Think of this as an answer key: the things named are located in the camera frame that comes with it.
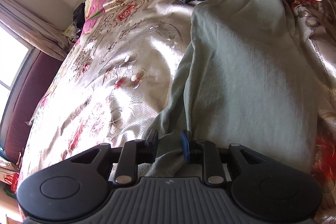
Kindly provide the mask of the bright window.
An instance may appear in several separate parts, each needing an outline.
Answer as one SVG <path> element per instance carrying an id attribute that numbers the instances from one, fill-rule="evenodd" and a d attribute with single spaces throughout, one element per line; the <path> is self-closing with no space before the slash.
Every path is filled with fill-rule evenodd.
<path id="1" fill-rule="evenodd" d="M 1 122 L 9 107 L 13 90 L 33 46 L 1 23 Z"/>

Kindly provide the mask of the black bag by bed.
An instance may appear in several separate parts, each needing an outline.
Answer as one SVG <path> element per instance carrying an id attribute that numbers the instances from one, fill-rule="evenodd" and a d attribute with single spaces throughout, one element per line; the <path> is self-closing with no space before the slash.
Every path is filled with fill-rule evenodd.
<path id="1" fill-rule="evenodd" d="M 85 23 L 85 3 L 81 3 L 76 7 L 73 12 L 73 20 L 74 26 L 80 30 L 83 29 Z"/>

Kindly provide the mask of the maroon sofa bench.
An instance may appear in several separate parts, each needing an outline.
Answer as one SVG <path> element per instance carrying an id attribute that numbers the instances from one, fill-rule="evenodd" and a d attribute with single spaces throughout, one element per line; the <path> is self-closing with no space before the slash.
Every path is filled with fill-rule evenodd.
<path id="1" fill-rule="evenodd" d="M 3 157 L 18 161 L 30 134 L 28 121 L 56 76 L 61 61 L 39 52 L 32 53 L 15 80 L 1 119 Z"/>

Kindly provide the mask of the floral satin bedspread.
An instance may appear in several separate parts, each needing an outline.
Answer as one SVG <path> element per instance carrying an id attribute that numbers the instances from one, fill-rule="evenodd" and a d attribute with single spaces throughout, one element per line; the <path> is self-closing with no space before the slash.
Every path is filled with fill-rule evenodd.
<path id="1" fill-rule="evenodd" d="M 335 223 L 335 0 L 285 0 L 318 92 L 315 216 Z M 87 0 L 83 32 L 29 121 L 19 181 L 100 143 L 141 139 L 164 110 L 199 1 Z"/>

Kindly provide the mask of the right beige curtain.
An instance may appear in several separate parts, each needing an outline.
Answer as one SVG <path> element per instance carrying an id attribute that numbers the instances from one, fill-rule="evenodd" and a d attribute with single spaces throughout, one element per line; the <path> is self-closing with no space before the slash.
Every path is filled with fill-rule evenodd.
<path id="1" fill-rule="evenodd" d="M 1 23 L 56 60 L 65 60 L 73 46 L 61 29 L 41 19 L 15 0 L 1 0 Z"/>

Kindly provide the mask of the red shopping bag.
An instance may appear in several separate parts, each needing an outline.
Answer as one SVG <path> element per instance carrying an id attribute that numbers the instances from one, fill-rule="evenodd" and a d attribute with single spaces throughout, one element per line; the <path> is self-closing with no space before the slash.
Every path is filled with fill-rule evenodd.
<path id="1" fill-rule="evenodd" d="M 18 178 L 19 178 L 19 173 L 7 174 L 4 177 L 5 183 L 9 184 L 10 189 L 13 193 L 17 192 Z"/>

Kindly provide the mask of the olive green pants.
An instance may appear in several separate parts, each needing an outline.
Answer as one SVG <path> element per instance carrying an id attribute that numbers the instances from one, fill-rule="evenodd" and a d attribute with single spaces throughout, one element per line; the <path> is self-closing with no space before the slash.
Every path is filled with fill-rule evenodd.
<path id="1" fill-rule="evenodd" d="M 139 174 L 199 174 L 183 160 L 183 130 L 222 148 L 242 144 L 308 173 L 317 109 L 317 81 L 285 0 L 206 0 L 194 7 L 191 42 L 169 103 L 151 124 L 159 132 L 157 157 Z"/>

